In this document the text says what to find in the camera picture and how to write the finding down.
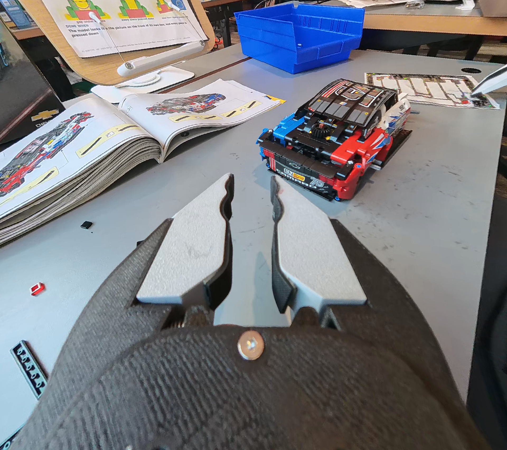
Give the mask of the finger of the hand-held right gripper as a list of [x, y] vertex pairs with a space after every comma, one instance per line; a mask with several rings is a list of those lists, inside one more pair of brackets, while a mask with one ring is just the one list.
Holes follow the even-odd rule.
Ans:
[[472, 93], [490, 93], [506, 87], [506, 65], [495, 70], [485, 77], [473, 90]]
[[505, 75], [489, 75], [483, 79], [473, 90], [472, 97], [485, 95], [506, 86]]

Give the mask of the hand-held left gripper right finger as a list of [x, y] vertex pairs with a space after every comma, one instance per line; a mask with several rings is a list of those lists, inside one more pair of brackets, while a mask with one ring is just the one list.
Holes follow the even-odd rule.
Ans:
[[272, 289], [292, 323], [302, 307], [322, 317], [326, 307], [363, 306], [367, 297], [325, 212], [287, 181], [271, 177]]

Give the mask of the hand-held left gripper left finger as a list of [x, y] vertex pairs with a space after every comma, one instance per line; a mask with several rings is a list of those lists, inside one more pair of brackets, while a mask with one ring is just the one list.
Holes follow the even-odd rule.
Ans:
[[216, 309], [232, 286], [234, 176], [225, 174], [177, 212], [137, 292], [144, 303]]

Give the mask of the holographic sticker sheet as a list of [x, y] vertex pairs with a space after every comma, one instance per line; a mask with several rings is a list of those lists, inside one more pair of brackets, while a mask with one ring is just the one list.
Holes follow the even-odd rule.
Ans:
[[405, 94], [411, 104], [432, 104], [444, 107], [499, 109], [489, 96], [471, 97], [477, 85], [469, 75], [364, 73], [364, 82], [372, 86]]

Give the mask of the toy brick race car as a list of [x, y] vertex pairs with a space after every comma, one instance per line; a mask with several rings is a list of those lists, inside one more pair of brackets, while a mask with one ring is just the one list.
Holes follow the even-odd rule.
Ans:
[[350, 200], [369, 168], [382, 169], [408, 140], [406, 93], [340, 78], [264, 129], [269, 170], [327, 200]]

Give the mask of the open instruction booklet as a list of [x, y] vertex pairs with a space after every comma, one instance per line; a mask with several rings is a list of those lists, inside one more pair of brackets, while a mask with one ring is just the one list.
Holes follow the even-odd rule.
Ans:
[[1, 152], [1, 245], [91, 200], [148, 160], [284, 100], [233, 80], [187, 93], [88, 97]]

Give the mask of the blue plastic bin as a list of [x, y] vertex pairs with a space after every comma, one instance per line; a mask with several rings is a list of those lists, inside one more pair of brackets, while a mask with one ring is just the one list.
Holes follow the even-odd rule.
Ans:
[[364, 10], [283, 3], [235, 13], [242, 52], [297, 74], [346, 60], [360, 45]]

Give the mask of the person's black clothing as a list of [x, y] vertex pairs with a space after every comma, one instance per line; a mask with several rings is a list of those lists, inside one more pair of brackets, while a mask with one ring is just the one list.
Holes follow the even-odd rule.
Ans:
[[492, 449], [506, 449], [506, 268], [485, 265], [467, 408]]

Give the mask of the black toy set box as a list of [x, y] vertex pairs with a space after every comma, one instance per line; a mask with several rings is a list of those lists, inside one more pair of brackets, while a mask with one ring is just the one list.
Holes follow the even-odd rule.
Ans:
[[27, 136], [64, 110], [42, 73], [1, 22], [1, 144]]

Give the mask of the wooden book stand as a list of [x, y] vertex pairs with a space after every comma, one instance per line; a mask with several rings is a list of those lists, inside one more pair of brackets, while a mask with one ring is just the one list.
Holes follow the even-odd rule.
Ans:
[[214, 44], [213, 28], [199, 0], [190, 0], [207, 40], [178, 43], [161, 48], [116, 52], [81, 58], [67, 42], [42, 0], [19, 0], [67, 64], [81, 77], [100, 85], [116, 85], [125, 80], [165, 67], [185, 58], [208, 52]]

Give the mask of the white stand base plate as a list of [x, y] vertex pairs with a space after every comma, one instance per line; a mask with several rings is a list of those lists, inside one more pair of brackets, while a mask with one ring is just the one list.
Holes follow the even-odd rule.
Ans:
[[129, 94], [156, 93], [193, 77], [193, 72], [167, 66], [115, 86], [94, 86], [91, 92], [111, 104], [118, 104]]

